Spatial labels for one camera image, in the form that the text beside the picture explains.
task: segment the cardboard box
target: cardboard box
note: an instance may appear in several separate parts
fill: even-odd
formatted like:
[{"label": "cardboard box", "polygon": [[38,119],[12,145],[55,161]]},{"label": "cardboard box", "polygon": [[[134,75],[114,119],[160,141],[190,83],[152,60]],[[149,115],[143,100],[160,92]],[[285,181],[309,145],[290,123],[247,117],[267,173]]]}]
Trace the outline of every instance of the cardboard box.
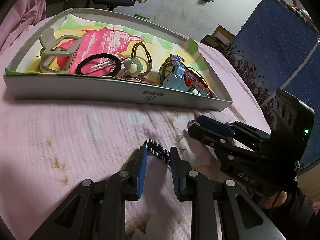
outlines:
[{"label": "cardboard box", "polygon": [[227,31],[221,25],[218,25],[218,27],[213,32],[213,35],[215,35],[226,46],[228,46],[235,38],[235,36],[231,32]]},{"label": "cardboard box", "polygon": [[215,83],[214,92],[219,99],[112,77],[19,72],[20,69],[25,69],[26,65],[30,64],[35,55],[39,53],[42,47],[39,37],[43,30],[52,27],[56,31],[70,14],[87,20],[123,25],[140,32],[151,33],[176,44],[183,44],[187,41],[170,30],[136,17],[100,9],[68,9],[54,16],[39,28],[21,47],[5,70],[4,81],[15,99],[103,100],[216,111],[222,111],[233,103],[228,91],[206,60],[204,60],[205,64]]}]

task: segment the wall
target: wall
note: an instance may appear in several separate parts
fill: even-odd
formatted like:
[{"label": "wall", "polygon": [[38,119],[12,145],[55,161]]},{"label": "wall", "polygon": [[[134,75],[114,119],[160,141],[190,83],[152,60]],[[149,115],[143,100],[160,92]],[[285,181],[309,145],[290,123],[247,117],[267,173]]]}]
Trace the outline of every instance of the wall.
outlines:
[{"label": "wall", "polygon": [[114,11],[134,15],[148,14],[152,22],[200,41],[212,34],[218,24],[236,35],[261,0],[147,0],[134,7],[118,7]]}]

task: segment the bed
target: bed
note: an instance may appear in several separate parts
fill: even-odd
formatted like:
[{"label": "bed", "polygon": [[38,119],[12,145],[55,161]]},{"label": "bed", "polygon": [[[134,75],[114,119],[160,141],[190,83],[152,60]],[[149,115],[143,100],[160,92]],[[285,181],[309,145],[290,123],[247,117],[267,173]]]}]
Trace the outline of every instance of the bed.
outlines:
[{"label": "bed", "polygon": [[[1,69],[48,19],[23,33],[1,56]],[[29,239],[83,179],[107,179],[135,149],[154,139],[209,179],[224,181],[213,149],[188,136],[200,115],[236,120],[270,133],[262,111],[228,60],[204,44],[199,51],[234,103],[222,112],[95,101],[15,101],[0,80],[0,215],[17,240]],[[174,194],[168,166],[148,156],[144,191],[126,202],[127,239],[190,239],[191,203]]]}]

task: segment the red beaded bracelet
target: red beaded bracelet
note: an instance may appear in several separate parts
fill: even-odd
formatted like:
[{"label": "red beaded bracelet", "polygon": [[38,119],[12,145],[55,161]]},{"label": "red beaded bracelet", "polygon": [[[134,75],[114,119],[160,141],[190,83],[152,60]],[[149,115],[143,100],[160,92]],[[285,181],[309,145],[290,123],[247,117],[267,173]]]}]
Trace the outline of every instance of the red beaded bracelet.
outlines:
[{"label": "red beaded bracelet", "polygon": [[[187,78],[187,73],[194,75],[197,80],[194,80],[193,78]],[[198,87],[199,90],[203,90],[205,93],[208,94],[210,98],[213,98],[213,94],[208,88],[207,84],[191,69],[186,69],[186,71],[184,72],[184,83],[187,87],[191,87],[192,85]]]}]

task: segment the black hair tie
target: black hair tie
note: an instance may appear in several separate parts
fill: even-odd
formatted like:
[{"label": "black hair tie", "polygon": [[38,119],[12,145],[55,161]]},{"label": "black hair tie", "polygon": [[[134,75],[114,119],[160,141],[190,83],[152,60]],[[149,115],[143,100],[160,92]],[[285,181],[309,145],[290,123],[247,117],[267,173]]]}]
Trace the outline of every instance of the black hair tie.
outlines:
[{"label": "black hair tie", "polygon": [[119,60],[119,58],[117,56],[112,55],[112,54],[108,54],[108,53],[99,53],[99,54],[91,55],[90,57],[84,59],[77,66],[76,74],[77,75],[84,75],[81,72],[81,69],[84,67],[84,65],[88,64],[90,61],[92,61],[94,59],[102,58],[102,57],[109,58],[109,59],[113,60],[116,63],[115,69],[112,72],[110,72],[107,76],[114,77],[115,75],[117,75],[121,70],[121,61]]}]

